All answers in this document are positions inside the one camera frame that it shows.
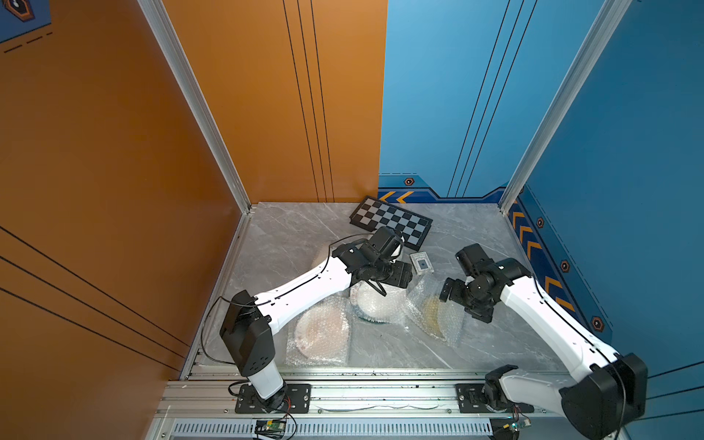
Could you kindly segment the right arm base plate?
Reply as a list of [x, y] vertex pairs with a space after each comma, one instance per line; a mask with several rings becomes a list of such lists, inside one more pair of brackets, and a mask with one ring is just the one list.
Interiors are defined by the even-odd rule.
[[535, 407], [528, 403], [491, 403], [484, 392], [484, 385], [478, 382], [455, 385], [458, 408], [462, 414], [511, 414], [518, 407], [520, 414], [532, 414]]

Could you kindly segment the aluminium front rail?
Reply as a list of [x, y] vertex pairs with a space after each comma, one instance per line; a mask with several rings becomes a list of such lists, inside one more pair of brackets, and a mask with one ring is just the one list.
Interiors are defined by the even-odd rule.
[[[306, 416], [332, 417], [461, 417], [458, 383], [482, 383], [483, 371], [403, 370], [402, 368], [286, 368], [289, 385], [311, 386]], [[197, 367], [186, 379], [169, 381], [159, 400], [159, 418], [235, 417], [233, 368]]]

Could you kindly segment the aluminium corner post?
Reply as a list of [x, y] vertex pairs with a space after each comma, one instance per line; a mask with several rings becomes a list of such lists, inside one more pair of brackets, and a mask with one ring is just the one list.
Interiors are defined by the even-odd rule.
[[239, 210], [248, 215], [251, 201], [164, 3], [157, 0], [139, 0], [137, 3]]
[[535, 134], [519, 161], [506, 190], [500, 199], [499, 210], [507, 216], [511, 206], [555, 136], [568, 110], [589, 78], [597, 61], [623, 20], [632, 0], [604, 1], [590, 30], [570, 64], [555, 96], [544, 114]]

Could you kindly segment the bubble wrapped pink plate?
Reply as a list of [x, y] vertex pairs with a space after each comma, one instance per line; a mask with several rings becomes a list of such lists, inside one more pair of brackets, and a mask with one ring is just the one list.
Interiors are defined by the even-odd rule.
[[334, 295], [322, 300], [289, 324], [286, 364], [343, 366], [348, 361], [351, 328], [347, 298]]

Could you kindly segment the right aluminium corner post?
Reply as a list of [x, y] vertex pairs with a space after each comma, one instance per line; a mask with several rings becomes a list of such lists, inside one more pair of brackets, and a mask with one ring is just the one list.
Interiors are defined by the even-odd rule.
[[568, 110], [589, 78], [597, 61], [623, 20], [632, 0], [604, 1], [590, 30], [570, 64], [555, 96], [544, 114], [535, 134], [519, 161], [506, 190], [500, 199], [499, 210], [507, 216], [511, 206], [555, 136]]

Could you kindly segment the left aluminium corner post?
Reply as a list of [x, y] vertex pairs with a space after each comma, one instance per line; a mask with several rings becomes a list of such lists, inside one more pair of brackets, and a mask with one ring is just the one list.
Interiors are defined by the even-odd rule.
[[139, 0], [137, 3], [239, 210], [248, 215], [251, 201], [164, 3], [157, 0]]

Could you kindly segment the green circuit board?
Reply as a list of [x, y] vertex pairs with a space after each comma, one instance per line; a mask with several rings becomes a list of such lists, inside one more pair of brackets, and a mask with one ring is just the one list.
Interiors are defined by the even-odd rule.
[[492, 434], [489, 435], [491, 440], [518, 440], [522, 430], [530, 428], [532, 421], [530, 418], [513, 419], [496, 419], [491, 418]]
[[254, 425], [255, 439], [282, 440], [286, 436], [287, 422], [283, 419], [257, 420]]

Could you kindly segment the black white checkerboard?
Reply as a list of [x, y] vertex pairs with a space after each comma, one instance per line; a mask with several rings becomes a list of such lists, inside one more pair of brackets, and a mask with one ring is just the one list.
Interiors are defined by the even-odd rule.
[[385, 201], [366, 196], [349, 216], [350, 224], [366, 231], [375, 232], [388, 227], [398, 233], [405, 247], [420, 251], [433, 220]]

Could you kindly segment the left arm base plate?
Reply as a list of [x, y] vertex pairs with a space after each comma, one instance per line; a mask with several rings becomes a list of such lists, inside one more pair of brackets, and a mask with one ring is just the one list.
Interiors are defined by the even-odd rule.
[[262, 399], [251, 384], [242, 384], [237, 392], [228, 392], [236, 399], [237, 414], [308, 414], [312, 385], [284, 383], [281, 390], [268, 399]]

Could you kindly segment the left green circuit board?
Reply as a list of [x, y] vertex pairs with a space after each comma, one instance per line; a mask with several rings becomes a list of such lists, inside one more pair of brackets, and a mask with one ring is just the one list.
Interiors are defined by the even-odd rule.
[[257, 420], [254, 425], [255, 439], [282, 440], [286, 436], [287, 422], [283, 419]]

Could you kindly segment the right green circuit board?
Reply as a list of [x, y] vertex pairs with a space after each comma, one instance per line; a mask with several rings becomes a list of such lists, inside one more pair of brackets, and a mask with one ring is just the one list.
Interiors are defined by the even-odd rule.
[[513, 419], [496, 419], [491, 418], [492, 434], [489, 435], [491, 440], [518, 440], [522, 430], [530, 428], [532, 421], [530, 418]]

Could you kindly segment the bubble wrapped white blue plate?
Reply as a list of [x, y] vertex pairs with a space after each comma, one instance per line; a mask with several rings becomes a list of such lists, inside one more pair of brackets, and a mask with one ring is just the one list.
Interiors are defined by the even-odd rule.
[[366, 282], [359, 282], [349, 291], [353, 311], [361, 319], [376, 324], [401, 324], [407, 289], [381, 284], [386, 295], [382, 295]]

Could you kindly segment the yellow dinner plate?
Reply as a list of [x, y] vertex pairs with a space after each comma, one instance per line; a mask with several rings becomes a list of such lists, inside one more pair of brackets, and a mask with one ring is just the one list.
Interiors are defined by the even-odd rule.
[[423, 331], [431, 337], [445, 340], [442, 326], [440, 326], [440, 316], [445, 311], [445, 302], [440, 302], [436, 297], [427, 298], [421, 307], [421, 325]]

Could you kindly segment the bubble wrap of yellow plate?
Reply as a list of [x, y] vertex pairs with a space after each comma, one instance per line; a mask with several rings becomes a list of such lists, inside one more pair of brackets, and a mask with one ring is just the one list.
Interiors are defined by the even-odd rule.
[[457, 348], [466, 313], [461, 305], [440, 300], [445, 280], [434, 272], [413, 280], [407, 290], [406, 315], [430, 337]]

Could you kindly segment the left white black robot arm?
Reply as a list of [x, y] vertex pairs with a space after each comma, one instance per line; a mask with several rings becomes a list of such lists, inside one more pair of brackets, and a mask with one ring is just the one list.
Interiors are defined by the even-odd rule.
[[406, 241], [390, 227], [370, 238], [342, 238], [308, 272], [254, 296], [241, 291], [228, 301], [219, 336], [241, 376], [264, 402], [284, 397], [286, 382], [275, 363], [274, 337], [291, 320], [322, 300], [359, 284], [384, 298], [406, 289], [413, 266], [401, 260]]

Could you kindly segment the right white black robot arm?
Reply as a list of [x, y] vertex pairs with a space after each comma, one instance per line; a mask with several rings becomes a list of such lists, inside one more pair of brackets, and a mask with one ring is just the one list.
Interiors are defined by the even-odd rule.
[[496, 412], [533, 405], [566, 418], [587, 439], [616, 439], [623, 427], [645, 414], [647, 366], [621, 355], [567, 313], [529, 269], [514, 258], [496, 261], [479, 244], [464, 247], [456, 260], [465, 280], [445, 280], [441, 302], [461, 305], [472, 318], [491, 323], [503, 304], [522, 317], [557, 354], [570, 377], [542, 376], [508, 364], [485, 376], [482, 400]]

